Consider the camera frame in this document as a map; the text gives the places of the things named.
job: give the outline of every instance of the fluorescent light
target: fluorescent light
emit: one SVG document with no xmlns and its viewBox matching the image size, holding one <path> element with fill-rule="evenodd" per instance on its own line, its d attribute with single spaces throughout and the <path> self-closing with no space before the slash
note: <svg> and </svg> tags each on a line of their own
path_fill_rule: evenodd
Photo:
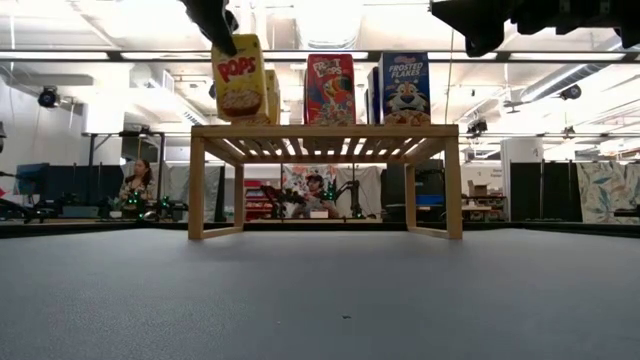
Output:
<svg viewBox="0 0 640 360">
<path fill-rule="evenodd" d="M 510 60 L 543 60 L 543 61 L 617 61 L 622 53 L 513 53 Z"/>
<path fill-rule="evenodd" d="M 469 57 L 463 51 L 453 51 L 453 52 L 430 52 L 429 59 L 431 60 L 469 60 L 469 61 L 478 61 L 478 60 L 495 60 L 498 56 L 495 52 L 490 52 L 484 56 L 480 56 L 477 58 Z"/>
<path fill-rule="evenodd" d="M 264 59 L 265 60 L 301 60 L 306 61 L 309 55 L 311 54 L 349 54 L 355 60 L 365 60 L 369 57 L 369 53 L 366 51 L 336 51 L 336 52 L 328 52 L 328 51 L 316 51 L 316 52 L 306 52 L 306 51 L 265 51 Z"/>
<path fill-rule="evenodd" d="M 76 52 L 76 51 L 0 51 L 0 60 L 108 60 L 109 56 L 105 52 Z"/>
<path fill-rule="evenodd" d="M 142 52 L 128 52 L 123 51 L 121 53 L 122 58 L 125 60 L 202 60 L 211 59 L 211 53 L 209 51 L 185 51 L 185 52 L 155 52 L 155 51 L 142 51 Z"/>
</svg>

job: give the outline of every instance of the floral curtain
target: floral curtain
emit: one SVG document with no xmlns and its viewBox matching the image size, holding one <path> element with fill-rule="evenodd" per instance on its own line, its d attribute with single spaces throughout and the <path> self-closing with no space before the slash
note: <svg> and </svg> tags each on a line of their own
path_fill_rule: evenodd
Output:
<svg viewBox="0 0 640 360">
<path fill-rule="evenodd" d="M 640 165 L 607 162 L 578 163 L 577 167 L 585 223 L 640 224 L 637 217 L 614 216 L 615 210 L 640 204 Z"/>
</svg>

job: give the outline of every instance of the blue cereal box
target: blue cereal box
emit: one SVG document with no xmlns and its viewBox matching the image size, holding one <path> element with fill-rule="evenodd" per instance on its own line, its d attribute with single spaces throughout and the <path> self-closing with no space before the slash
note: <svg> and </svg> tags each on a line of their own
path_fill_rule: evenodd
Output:
<svg viewBox="0 0 640 360">
<path fill-rule="evenodd" d="M 367 80 L 369 81 L 369 96 L 367 100 L 369 101 L 369 105 L 367 106 L 367 111 L 369 114 L 369 124 L 380 124 L 380 71 L 376 66 L 374 67 Z"/>
<path fill-rule="evenodd" d="M 383 53 L 379 71 L 382 123 L 431 123 L 427 53 Z"/>
</svg>

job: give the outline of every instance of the man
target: man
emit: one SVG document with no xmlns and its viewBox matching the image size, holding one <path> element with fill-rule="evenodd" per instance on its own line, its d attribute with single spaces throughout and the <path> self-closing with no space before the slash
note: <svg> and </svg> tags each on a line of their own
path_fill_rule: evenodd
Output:
<svg viewBox="0 0 640 360">
<path fill-rule="evenodd" d="M 328 211 L 330 219 L 337 219 L 340 217 L 338 209 L 333 201 L 322 200 L 324 193 L 324 179 L 320 174 L 311 174 L 307 176 L 307 187 L 309 191 L 304 195 L 304 204 L 298 204 L 293 210 L 291 215 L 294 219 L 304 217 L 308 219 L 311 217 L 311 211 Z"/>
</svg>

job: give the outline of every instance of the wooden slat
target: wooden slat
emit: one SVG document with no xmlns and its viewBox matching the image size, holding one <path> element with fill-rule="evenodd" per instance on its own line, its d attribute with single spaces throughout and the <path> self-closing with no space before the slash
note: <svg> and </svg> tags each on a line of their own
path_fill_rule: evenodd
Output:
<svg viewBox="0 0 640 360">
<path fill-rule="evenodd" d="M 216 140 L 216 139 L 204 140 L 204 149 L 206 152 L 208 152 L 209 154 L 217 157 L 218 159 L 228 164 L 235 166 L 239 163 L 238 159 L 234 158 L 231 154 L 229 154 L 228 152 L 226 152 L 225 150 L 221 149 L 216 144 L 214 144 L 212 142 L 213 140 Z"/>
<path fill-rule="evenodd" d="M 345 138 L 354 137 L 458 137 L 458 125 L 424 125 L 424 126 L 308 126 L 308 125 L 256 125 L 229 126 L 207 125 L 194 126 L 192 135 L 207 138 L 305 138 L 305 137 L 335 137 L 337 133 Z"/>
<path fill-rule="evenodd" d="M 302 146 L 309 152 L 309 156 L 312 158 L 316 157 L 316 145 L 314 138 L 303 138 Z"/>
<path fill-rule="evenodd" d="M 406 139 L 395 139 L 393 141 L 391 141 L 389 143 L 389 146 L 387 147 L 387 151 L 384 153 L 384 155 L 382 155 L 383 159 L 388 159 L 391 157 L 391 154 L 393 154 L 393 152 L 398 148 L 398 146 L 404 144 Z"/>
<path fill-rule="evenodd" d="M 349 147 L 347 148 L 347 156 L 353 156 L 354 151 L 356 150 L 356 146 L 360 142 L 360 138 L 351 138 L 349 141 Z"/>
<path fill-rule="evenodd" d="M 362 145 L 360 152 L 358 153 L 358 157 L 364 158 L 365 156 L 367 156 L 367 151 L 371 150 L 371 148 L 373 148 L 377 144 L 377 142 L 378 142 L 377 138 L 367 138 L 364 141 L 364 144 Z"/>
<path fill-rule="evenodd" d="M 443 139 L 425 139 L 413 151 L 405 155 L 409 162 L 420 162 L 430 159 L 433 155 L 444 150 Z"/>
<path fill-rule="evenodd" d="M 300 142 L 298 141 L 298 138 L 295 138 L 295 137 L 289 138 L 289 143 L 293 148 L 293 153 L 296 156 L 302 156 L 302 149 L 300 148 Z"/>
<path fill-rule="evenodd" d="M 262 148 L 260 148 L 260 145 L 256 143 L 253 139 L 243 138 L 242 142 L 244 142 L 244 144 L 247 145 L 249 149 L 255 151 L 259 157 L 261 158 L 265 157 L 264 151 L 262 151 Z"/>
<path fill-rule="evenodd" d="M 228 141 L 235 146 L 236 148 L 238 148 L 238 150 L 242 151 L 244 153 L 244 156 L 246 157 L 252 157 L 253 154 L 251 153 L 251 149 L 249 149 L 245 144 L 241 143 L 240 140 L 238 139 L 228 139 Z"/>
<path fill-rule="evenodd" d="M 329 152 L 329 140 L 317 141 L 318 149 L 320 150 L 320 156 L 327 156 Z"/>
<path fill-rule="evenodd" d="M 287 146 L 285 145 L 284 141 L 281 138 L 274 138 L 274 139 L 271 139 L 271 141 L 273 141 L 273 143 L 276 144 L 278 149 L 280 149 L 280 151 L 282 152 L 282 156 L 284 156 L 287 159 L 291 157 L 291 154 L 289 153 L 289 149 L 287 149 Z"/>
<path fill-rule="evenodd" d="M 237 234 L 242 232 L 242 227 L 230 227 L 230 228 L 222 228 L 222 229 L 211 229 L 204 231 L 204 238 L 213 238 L 218 236 Z"/>
<path fill-rule="evenodd" d="M 212 142 L 215 146 L 227 152 L 234 159 L 237 159 L 239 163 L 242 163 L 242 160 L 244 159 L 244 154 L 238 151 L 233 146 L 229 145 L 226 141 L 222 139 L 209 139 L 208 141 Z"/>
<path fill-rule="evenodd" d="M 412 232 L 415 234 L 439 237 L 442 239 L 449 239 L 449 233 L 447 232 L 447 230 L 422 228 L 417 226 L 409 227 L 408 230 L 409 232 Z"/>
<path fill-rule="evenodd" d="M 397 154 L 393 155 L 393 156 L 398 157 L 398 158 L 403 157 L 404 154 L 407 151 L 409 151 L 409 149 L 411 149 L 414 145 L 417 145 L 420 142 L 420 140 L 422 140 L 422 138 L 411 138 L 411 140 L 409 140 L 408 142 L 404 143 L 404 145 L 401 145 L 400 148 L 399 148 L 400 151 Z"/>
<path fill-rule="evenodd" d="M 245 164 L 277 164 L 280 163 L 281 161 L 277 161 L 274 160 L 272 157 L 265 157 L 265 158 L 259 158 L 257 156 L 254 156 L 253 158 L 247 158 L 245 160 Z M 311 156 L 311 155 L 302 155 L 302 156 L 292 156 L 290 159 L 288 159 L 286 161 L 287 163 L 290 164 L 350 164 L 353 162 L 358 162 L 358 163 L 369 163 L 369 164 L 377 164 L 377 163 L 400 163 L 400 164 L 405 164 L 407 162 L 407 160 L 402 157 L 402 158 L 396 158 L 394 156 L 385 159 L 382 155 L 378 155 L 378 156 L 365 156 L 365 157 L 360 157 L 360 156 L 346 156 L 346 155 L 340 155 L 338 157 L 335 157 L 334 155 L 327 155 L 327 156 Z"/>
<path fill-rule="evenodd" d="M 262 147 L 264 150 L 267 150 L 267 152 L 269 152 L 269 155 L 273 157 L 278 157 L 278 153 L 276 152 L 276 149 L 274 149 L 273 146 L 271 145 L 271 142 L 269 141 L 269 139 L 260 139 L 256 142 L 259 143 L 260 147 Z"/>
<path fill-rule="evenodd" d="M 378 156 L 378 154 L 380 154 L 380 151 L 382 149 L 385 148 L 385 146 L 387 146 L 387 144 L 389 143 L 389 141 L 392 141 L 393 139 L 380 139 L 378 140 L 378 143 L 376 144 L 376 146 L 373 147 L 373 152 L 371 153 L 372 156 Z"/>
</svg>

